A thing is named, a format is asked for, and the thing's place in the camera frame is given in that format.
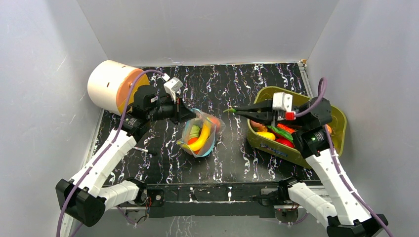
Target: red pepper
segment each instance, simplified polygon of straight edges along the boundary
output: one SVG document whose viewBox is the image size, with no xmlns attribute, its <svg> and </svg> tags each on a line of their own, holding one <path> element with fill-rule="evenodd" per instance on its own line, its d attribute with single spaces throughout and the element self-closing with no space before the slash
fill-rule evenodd
<svg viewBox="0 0 419 237">
<path fill-rule="evenodd" d="M 291 147 L 291 148 L 295 148 L 294 144 L 290 141 L 288 141 L 287 139 L 283 138 L 283 137 L 278 137 L 278 139 L 275 140 L 277 143 L 280 143 L 282 145 L 285 145 L 287 147 Z"/>
</svg>

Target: sticker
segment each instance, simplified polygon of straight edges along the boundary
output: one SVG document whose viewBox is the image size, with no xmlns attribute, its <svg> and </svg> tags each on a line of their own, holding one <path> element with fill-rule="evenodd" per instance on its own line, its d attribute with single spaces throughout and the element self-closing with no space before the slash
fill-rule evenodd
<svg viewBox="0 0 419 237">
<path fill-rule="evenodd" d="M 268 149 L 268 150 L 272 151 L 273 153 L 279 154 L 279 155 L 284 156 L 284 157 L 287 157 L 288 156 L 288 154 L 285 154 L 285 153 L 280 152 L 280 151 L 278 151 L 276 149 L 270 148 L 268 145 L 263 144 L 263 143 L 260 144 L 260 147 L 261 148 Z"/>
<path fill-rule="evenodd" d="M 136 119 L 136 118 L 131 118 L 131 119 L 128 121 L 128 124 L 129 124 L 130 126 L 134 126 L 135 122 L 137 122 L 137 119 Z"/>
<path fill-rule="evenodd" d="M 154 97 L 153 99 L 150 100 L 151 103 L 156 102 L 159 99 L 158 96 Z"/>
</svg>

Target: olive green tray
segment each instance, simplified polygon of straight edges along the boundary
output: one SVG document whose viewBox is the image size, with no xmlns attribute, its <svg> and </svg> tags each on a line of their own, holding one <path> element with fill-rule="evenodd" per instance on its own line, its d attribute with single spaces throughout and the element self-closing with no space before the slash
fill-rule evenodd
<svg viewBox="0 0 419 237">
<path fill-rule="evenodd" d="M 256 96 L 255 103 L 266 99 L 272 99 L 273 94 L 276 92 L 285 92 L 293 95 L 293 105 L 302 105 L 307 102 L 310 97 L 300 95 L 298 93 L 285 90 L 276 86 L 268 86 L 259 91 Z M 343 142 L 345 141 L 345 130 L 346 130 L 346 116 L 345 114 L 335 106 L 332 106 L 332 122 L 329 126 L 332 128 L 332 141 L 335 145 L 335 149 L 339 156 L 343 151 Z M 262 136 L 256 134 L 256 132 L 250 126 L 250 120 L 248 120 L 248 134 L 247 140 L 249 144 L 259 150 L 270 153 L 274 156 L 283 158 L 297 165 L 305 168 L 311 168 L 311 166 L 305 161 L 301 154 L 294 148 L 282 145 L 275 141 L 271 141 Z"/>
</svg>

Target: clear plastic bag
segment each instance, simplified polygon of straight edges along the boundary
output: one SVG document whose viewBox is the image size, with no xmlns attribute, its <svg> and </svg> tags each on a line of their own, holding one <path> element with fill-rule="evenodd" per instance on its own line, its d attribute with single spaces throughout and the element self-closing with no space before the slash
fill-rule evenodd
<svg viewBox="0 0 419 237">
<path fill-rule="evenodd" d="M 196 158 L 205 157 L 214 149 L 215 141 L 220 137 L 225 128 L 225 124 L 221 119 L 198 109 L 192 109 L 192 111 L 197 117 L 186 122 L 186 126 L 182 132 L 182 138 L 176 143 L 188 154 L 193 155 Z M 191 139 L 191 131 L 194 126 L 198 126 L 201 129 L 201 134 L 196 144 L 188 145 L 188 141 Z"/>
</svg>

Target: yellow pepper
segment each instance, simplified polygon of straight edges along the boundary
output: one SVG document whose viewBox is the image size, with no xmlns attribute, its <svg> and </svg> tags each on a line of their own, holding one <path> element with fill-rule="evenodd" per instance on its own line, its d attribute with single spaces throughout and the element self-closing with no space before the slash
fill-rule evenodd
<svg viewBox="0 0 419 237">
<path fill-rule="evenodd" d="M 275 141 L 275 134 L 273 134 L 272 132 L 257 132 L 256 134 L 266 139 Z"/>
<path fill-rule="evenodd" d="M 202 131 L 201 131 L 201 134 L 199 135 L 198 140 L 190 144 L 189 149 L 191 149 L 191 151 L 193 152 L 200 150 L 204 146 L 208 137 L 210 136 L 210 132 L 211 132 L 211 124 L 208 121 L 205 121 L 204 125 L 202 126 Z"/>
</svg>

